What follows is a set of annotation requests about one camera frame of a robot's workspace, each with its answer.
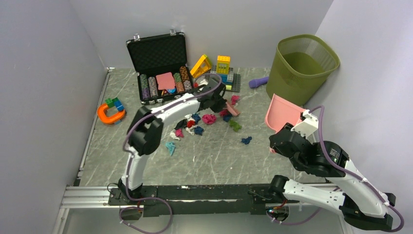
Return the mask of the large magenta paper scrap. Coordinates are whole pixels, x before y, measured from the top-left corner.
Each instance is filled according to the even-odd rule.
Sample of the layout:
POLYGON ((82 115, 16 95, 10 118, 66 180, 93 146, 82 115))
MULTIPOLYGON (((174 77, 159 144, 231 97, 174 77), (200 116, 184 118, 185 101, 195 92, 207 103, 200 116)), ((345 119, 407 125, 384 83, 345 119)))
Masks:
POLYGON ((215 123, 216 119, 217 117, 214 114, 205 114, 202 116, 202 121, 207 125, 215 123))

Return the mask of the teal paper scrap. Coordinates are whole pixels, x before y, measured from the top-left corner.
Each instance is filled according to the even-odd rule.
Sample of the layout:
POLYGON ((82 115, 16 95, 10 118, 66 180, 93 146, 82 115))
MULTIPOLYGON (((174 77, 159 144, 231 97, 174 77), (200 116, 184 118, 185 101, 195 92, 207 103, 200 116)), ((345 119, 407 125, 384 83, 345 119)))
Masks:
POLYGON ((165 143, 165 147, 168 149, 169 155, 172 156, 176 149, 175 143, 172 141, 168 141, 165 143))

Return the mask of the pink dustpan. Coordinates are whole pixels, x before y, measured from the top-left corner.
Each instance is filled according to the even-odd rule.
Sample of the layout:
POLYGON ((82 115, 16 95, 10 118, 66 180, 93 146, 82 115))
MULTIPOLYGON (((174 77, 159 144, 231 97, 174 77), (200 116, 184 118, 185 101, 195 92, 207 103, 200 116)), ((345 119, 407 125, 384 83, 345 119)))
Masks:
POLYGON ((265 122, 275 134, 286 123, 290 123, 293 126, 296 125, 300 119, 301 112, 305 110, 306 109, 297 106, 278 95, 273 95, 265 116, 265 122))

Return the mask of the purple cylindrical toy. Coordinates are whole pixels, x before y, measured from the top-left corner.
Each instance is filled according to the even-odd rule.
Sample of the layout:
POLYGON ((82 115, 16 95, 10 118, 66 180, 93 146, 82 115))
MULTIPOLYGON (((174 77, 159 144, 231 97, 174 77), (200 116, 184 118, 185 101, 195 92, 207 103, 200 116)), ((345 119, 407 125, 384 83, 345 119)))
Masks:
POLYGON ((269 77, 256 78, 249 81, 248 86, 251 89, 258 88, 268 83, 269 77))

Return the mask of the black paper scrap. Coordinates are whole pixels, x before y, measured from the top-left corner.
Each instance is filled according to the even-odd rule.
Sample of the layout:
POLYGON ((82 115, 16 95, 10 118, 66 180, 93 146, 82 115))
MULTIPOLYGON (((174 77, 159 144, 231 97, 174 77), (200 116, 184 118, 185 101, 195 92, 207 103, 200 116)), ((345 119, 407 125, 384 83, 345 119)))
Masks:
POLYGON ((187 119, 183 119, 183 120, 179 121, 179 122, 176 124, 176 126, 174 127, 174 129, 175 129, 175 130, 184 129, 184 128, 187 127, 187 124, 188 124, 188 120, 187 120, 187 119))

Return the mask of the magenta paper scrap near bin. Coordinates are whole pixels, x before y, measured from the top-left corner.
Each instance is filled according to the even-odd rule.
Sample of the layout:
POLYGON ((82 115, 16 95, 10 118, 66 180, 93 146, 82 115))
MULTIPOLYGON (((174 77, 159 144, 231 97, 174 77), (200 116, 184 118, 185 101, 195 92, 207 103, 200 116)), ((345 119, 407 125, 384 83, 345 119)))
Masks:
POLYGON ((231 104, 232 105, 236 105, 239 100, 240 100, 240 96, 238 96, 238 95, 232 95, 231 96, 231 104))

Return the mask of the white paper scrap lower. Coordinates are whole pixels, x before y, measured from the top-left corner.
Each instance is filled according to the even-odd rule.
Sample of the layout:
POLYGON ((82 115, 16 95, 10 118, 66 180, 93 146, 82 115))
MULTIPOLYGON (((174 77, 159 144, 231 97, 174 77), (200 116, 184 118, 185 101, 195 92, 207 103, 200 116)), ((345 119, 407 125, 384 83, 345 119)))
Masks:
POLYGON ((194 128, 196 128, 196 126, 186 127, 186 131, 193 136, 195 135, 194 128))

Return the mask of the dark blue scrap right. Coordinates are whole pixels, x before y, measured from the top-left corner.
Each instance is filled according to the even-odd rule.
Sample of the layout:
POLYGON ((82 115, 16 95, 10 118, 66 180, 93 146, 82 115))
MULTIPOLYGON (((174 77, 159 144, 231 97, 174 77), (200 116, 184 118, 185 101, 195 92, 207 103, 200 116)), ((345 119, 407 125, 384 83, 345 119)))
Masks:
POLYGON ((246 137, 246 138, 242 138, 242 139, 241 139, 241 143, 243 143, 243 144, 245 144, 245 145, 248 145, 248 144, 251 142, 251 140, 252 140, 252 137, 251 137, 251 136, 248 136, 248 137, 246 137))

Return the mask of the black poker chip case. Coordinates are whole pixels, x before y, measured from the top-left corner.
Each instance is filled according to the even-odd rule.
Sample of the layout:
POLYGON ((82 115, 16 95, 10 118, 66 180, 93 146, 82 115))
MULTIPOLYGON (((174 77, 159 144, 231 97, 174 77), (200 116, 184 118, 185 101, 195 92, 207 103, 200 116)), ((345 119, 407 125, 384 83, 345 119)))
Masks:
POLYGON ((135 34, 126 47, 137 74, 141 104, 175 100, 194 88, 185 33, 171 29, 168 34, 145 38, 135 34))

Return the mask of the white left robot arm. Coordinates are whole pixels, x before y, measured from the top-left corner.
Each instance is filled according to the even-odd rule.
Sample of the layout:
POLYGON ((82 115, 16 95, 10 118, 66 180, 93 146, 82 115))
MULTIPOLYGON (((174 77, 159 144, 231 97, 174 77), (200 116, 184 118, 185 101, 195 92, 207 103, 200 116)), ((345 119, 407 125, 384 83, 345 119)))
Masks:
POLYGON ((154 153, 163 134, 163 128, 182 120, 186 115, 211 109, 220 112, 226 106, 225 85, 217 74, 210 74, 208 83, 160 107, 141 107, 127 132, 122 150, 129 154, 125 172, 120 178, 121 199, 132 205, 141 200, 143 172, 149 156, 154 153))

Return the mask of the pink hand brush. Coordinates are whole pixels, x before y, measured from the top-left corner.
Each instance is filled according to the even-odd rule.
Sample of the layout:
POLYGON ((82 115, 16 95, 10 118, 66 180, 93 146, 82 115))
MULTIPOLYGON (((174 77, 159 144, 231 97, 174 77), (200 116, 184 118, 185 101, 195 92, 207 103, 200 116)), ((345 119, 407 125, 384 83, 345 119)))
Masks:
POLYGON ((239 116, 240 114, 241 114, 241 112, 239 111, 239 110, 237 110, 236 108, 235 108, 235 106, 234 105, 232 105, 229 101, 226 101, 226 107, 225 107, 225 109, 229 112, 229 113, 231 113, 233 116, 239 116))

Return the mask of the yellow triangular toy block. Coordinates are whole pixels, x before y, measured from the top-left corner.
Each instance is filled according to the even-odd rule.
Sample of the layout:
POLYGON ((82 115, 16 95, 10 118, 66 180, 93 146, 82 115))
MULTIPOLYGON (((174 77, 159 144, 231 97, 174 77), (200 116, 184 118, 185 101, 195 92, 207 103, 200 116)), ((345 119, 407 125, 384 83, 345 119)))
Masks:
POLYGON ((210 71, 212 68, 212 64, 206 54, 203 54, 198 61, 195 63, 193 68, 191 69, 190 73, 193 78, 197 78, 202 74, 210 71))

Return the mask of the red paper scrap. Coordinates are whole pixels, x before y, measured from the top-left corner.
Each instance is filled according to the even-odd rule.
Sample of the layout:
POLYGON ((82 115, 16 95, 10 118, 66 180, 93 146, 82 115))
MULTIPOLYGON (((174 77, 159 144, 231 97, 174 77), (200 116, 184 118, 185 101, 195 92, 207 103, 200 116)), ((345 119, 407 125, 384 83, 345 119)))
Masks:
POLYGON ((187 122, 187 128, 192 128, 195 125, 196 125, 196 122, 194 120, 189 120, 187 122))

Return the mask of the magenta paper scrap centre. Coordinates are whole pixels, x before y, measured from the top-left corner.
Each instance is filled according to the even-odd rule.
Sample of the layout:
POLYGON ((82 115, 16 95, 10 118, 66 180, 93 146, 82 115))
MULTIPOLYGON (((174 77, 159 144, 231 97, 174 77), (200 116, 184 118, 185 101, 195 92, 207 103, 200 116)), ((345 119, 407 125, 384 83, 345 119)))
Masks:
POLYGON ((230 114, 230 112, 229 112, 227 109, 223 109, 222 111, 219 112, 219 115, 220 115, 221 117, 225 117, 225 116, 227 116, 227 115, 229 115, 229 114, 230 114))

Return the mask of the green blue toy bricks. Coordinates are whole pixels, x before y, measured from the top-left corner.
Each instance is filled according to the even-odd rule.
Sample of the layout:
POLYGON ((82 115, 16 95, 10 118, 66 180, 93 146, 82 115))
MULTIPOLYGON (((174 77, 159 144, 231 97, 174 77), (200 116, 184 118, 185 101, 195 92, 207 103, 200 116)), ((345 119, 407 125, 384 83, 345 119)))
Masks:
POLYGON ((106 105, 109 108, 115 107, 118 111, 123 111, 124 110, 124 106, 122 104, 122 102, 117 98, 108 98, 105 100, 106 105))

